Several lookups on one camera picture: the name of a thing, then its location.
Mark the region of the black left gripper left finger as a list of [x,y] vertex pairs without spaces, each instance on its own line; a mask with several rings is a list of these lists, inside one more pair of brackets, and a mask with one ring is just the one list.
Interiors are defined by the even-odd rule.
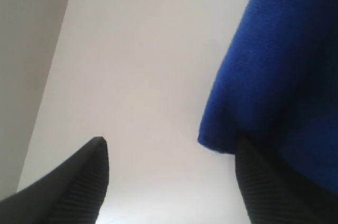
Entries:
[[109,155],[94,137],[53,171],[1,201],[1,223],[95,223],[109,184]]

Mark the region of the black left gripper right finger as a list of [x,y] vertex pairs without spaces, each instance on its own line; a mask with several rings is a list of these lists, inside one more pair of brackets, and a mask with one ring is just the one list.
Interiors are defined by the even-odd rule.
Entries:
[[299,174],[266,147],[241,138],[235,171],[251,223],[337,223],[337,194]]

